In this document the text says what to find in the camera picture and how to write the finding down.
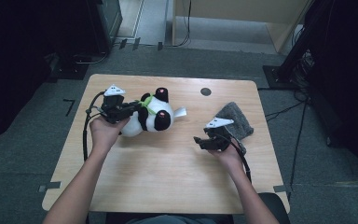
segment folded gray towel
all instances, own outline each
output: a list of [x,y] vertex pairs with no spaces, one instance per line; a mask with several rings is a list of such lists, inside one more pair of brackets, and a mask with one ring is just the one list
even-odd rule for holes
[[225,105],[216,114],[216,117],[220,119],[234,120],[234,123],[228,124],[226,127],[228,131],[231,132],[232,136],[238,140],[242,140],[254,132],[254,129],[251,127],[240,108],[234,102],[230,102]]

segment wooden table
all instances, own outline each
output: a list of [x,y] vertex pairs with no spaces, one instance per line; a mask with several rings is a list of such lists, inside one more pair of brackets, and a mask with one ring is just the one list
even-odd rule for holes
[[[258,192],[274,192],[282,185],[269,129],[253,81],[182,77],[93,75],[84,92],[74,122],[51,181],[43,208],[49,210],[83,164],[82,130],[85,110],[92,98],[116,84],[127,93],[124,102],[140,99],[158,87],[169,90],[173,110],[185,106],[187,115],[160,133],[143,132],[119,137],[103,165],[90,211],[144,213],[239,214],[241,203],[234,184],[219,161],[200,149],[193,136],[207,138],[205,124],[227,103],[235,102],[255,132],[242,142]],[[212,94],[204,96],[202,88]],[[102,97],[96,102],[101,106]],[[88,136],[91,148],[90,132]],[[279,192],[286,211],[285,192]]]
[[[311,3],[311,0],[192,0],[190,16],[207,19],[266,22],[272,43],[276,51],[281,52],[297,25],[301,23]],[[176,36],[176,17],[187,17],[189,4],[190,0],[173,1],[173,45],[175,44]]]

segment forearm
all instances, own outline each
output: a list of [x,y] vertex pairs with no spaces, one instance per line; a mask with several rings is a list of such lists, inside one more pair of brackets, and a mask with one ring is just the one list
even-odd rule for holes
[[44,223],[85,222],[106,157],[103,154],[98,154],[98,152],[93,152],[94,150],[56,203],[53,204]]
[[275,216],[258,196],[243,169],[229,166],[227,169],[240,195],[246,223],[278,223]]

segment stuffed animal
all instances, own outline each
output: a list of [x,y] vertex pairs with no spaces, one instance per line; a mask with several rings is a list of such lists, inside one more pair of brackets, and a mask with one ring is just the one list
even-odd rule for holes
[[121,134],[133,137],[142,131],[159,132],[169,129],[173,124],[173,110],[168,102],[168,90],[165,88],[156,89],[155,94],[144,94],[139,101],[141,109],[133,113]]

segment person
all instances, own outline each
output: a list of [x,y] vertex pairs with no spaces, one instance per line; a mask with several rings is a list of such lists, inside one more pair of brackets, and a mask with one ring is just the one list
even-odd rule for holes
[[[117,141],[120,130],[128,121],[129,119],[125,119],[111,124],[98,117],[90,123],[92,151],[89,158],[51,206],[43,223],[85,223],[103,162]],[[239,193],[247,223],[278,223],[247,178],[236,149],[230,146],[225,151],[210,150],[209,152],[222,163],[231,176]],[[177,221],[169,220],[168,216],[160,218],[136,223],[187,223],[180,218]]]

